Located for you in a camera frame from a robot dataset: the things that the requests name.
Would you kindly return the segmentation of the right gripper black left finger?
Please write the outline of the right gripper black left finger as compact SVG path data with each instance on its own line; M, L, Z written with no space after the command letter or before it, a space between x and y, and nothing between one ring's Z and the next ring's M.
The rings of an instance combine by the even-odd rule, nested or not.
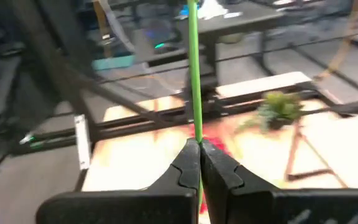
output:
M65 192L44 201L36 224L198 224L201 149L186 140L145 190Z

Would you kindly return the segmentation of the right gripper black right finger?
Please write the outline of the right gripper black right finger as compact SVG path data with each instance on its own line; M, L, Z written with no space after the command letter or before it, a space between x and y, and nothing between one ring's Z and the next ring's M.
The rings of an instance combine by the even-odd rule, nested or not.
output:
M280 189L203 141L211 224L358 224L358 189Z

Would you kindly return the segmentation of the orange artificial tulip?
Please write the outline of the orange artificial tulip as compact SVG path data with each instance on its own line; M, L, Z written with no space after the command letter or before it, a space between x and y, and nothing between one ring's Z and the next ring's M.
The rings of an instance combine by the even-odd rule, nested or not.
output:
M198 0L187 0L188 5L188 36L189 36L189 61L191 77L191 93L193 100L193 120L195 139L199 146L203 139L203 120L201 102L201 81L198 41Z

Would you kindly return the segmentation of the potted green succulent plant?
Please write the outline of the potted green succulent plant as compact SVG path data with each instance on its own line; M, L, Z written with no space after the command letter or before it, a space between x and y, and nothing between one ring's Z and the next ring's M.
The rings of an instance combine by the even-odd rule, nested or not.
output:
M266 92L256 114L238 125L234 132L239 134L246 129L256 127L264 134L279 130L296 121L301 116L302 108L301 99L296 93Z

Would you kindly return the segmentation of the silver metal bracket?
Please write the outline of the silver metal bracket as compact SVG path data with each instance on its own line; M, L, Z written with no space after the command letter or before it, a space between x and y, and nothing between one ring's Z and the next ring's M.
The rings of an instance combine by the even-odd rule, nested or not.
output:
M81 170L85 170L89 168L91 159L91 142L86 116L84 114L76 115L74 123L79 165Z

